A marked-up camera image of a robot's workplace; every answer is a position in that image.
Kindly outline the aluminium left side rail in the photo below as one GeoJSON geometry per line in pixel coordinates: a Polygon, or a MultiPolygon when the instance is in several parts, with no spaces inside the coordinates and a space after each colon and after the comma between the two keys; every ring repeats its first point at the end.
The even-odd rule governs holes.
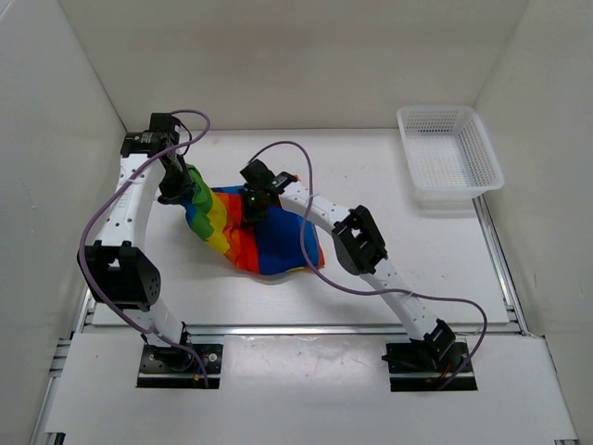
{"type": "Polygon", "coordinates": [[[23,349],[27,362],[22,367],[32,392],[26,444],[40,433],[57,346],[80,332],[83,316],[94,305],[77,252],[84,226],[115,191],[122,139],[122,132],[76,137],[35,158],[32,251],[25,280],[30,286],[27,320],[32,339],[23,349]]]}

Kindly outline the aluminium front rail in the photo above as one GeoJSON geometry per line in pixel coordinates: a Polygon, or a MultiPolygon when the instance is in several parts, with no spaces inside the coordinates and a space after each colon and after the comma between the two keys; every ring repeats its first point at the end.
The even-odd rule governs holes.
{"type": "MultiPolygon", "coordinates": [[[[83,333],[123,333],[122,324],[85,324],[83,333]]],[[[458,335],[474,336],[481,332],[477,325],[457,325],[454,331],[458,335]]],[[[403,326],[398,324],[360,324],[360,325],[189,325],[187,330],[194,336],[320,336],[320,335],[406,335],[403,326]]],[[[507,324],[489,324],[487,333],[492,335],[516,335],[524,331],[516,322],[507,324]]]]}

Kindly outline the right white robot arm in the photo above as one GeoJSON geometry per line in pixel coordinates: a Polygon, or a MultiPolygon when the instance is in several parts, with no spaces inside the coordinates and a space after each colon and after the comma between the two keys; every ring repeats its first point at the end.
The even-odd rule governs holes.
{"type": "Polygon", "coordinates": [[[250,161],[240,174],[244,222],[265,219],[271,207],[305,218],[332,237],[342,268],[381,293],[381,298],[402,323],[421,367],[435,371],[445,364],[455,334],[406,287],[388,259],[385,241],[371,212],[364,206],[349,209],[313,195],[288,172],[274,174],[262,161],[250,161]]]}

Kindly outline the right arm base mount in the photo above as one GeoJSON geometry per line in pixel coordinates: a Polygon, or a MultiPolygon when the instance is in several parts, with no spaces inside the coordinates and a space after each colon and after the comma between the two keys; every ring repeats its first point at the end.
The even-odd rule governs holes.
{"type": "Polygon", "coordinates": [[[470,349],[456,341],[436,362],[411,342],[385,344],[381,360],[386,363],[391,392],[476,391],[478,389],[470,349]]]}

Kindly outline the rainbow striped shorts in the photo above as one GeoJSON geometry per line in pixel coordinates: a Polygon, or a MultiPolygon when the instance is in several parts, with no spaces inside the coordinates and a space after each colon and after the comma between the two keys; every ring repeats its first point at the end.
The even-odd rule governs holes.
{"type": "Polygon", "coordinates": [[[273,207],[262,222],[242,225],[240,187],[209,187],[198,169],[189,176],[197,186],[191,199],[182,201],[189,228],[203,242],[222,254],[235,268],[257,275],[303,270],[311,262],[321,268],[325,258],[311,222],[273,207]]]}

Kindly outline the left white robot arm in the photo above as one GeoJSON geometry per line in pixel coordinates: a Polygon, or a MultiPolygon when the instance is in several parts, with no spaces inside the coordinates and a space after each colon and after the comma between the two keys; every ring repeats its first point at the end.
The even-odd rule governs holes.
{"type": "Polygon", "coordinates": [[[120,150],[118,197],[91,224],[98,234],[83,241],[78,263],[94,300],[109,306],[140,329],[145,344],[162,350],[174,371],[191,366],[194,348],[183,340],[184,325],[159,299],[161,276],[145,254],[145,232],[153,203],[180,205],[195,190],[180,143],[181,121],[154,113],[140,133],[127,133],[120,150]]]}

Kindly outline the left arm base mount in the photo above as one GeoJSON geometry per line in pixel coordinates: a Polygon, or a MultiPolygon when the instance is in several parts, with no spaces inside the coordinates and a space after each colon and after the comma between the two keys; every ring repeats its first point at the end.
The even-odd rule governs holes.
{"type": "Polygon", "coordinates": [[[144,341],[138,366],[136,386],[158,389],[219,389],[223,345],[195,343],[182,332],[181,345],[194,352],[180,350],[165,343],[163,346],[144,341]]]}

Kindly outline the white plastic basket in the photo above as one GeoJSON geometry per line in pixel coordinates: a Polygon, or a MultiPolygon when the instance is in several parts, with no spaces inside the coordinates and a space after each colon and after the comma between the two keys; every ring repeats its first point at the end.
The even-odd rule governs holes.
{"type": "Polygon", "coordinates": [[[421,105],[397,111],[416,199],[453,209],[496,191],[504,175],[478,113],[468,106],[421,105]]]}

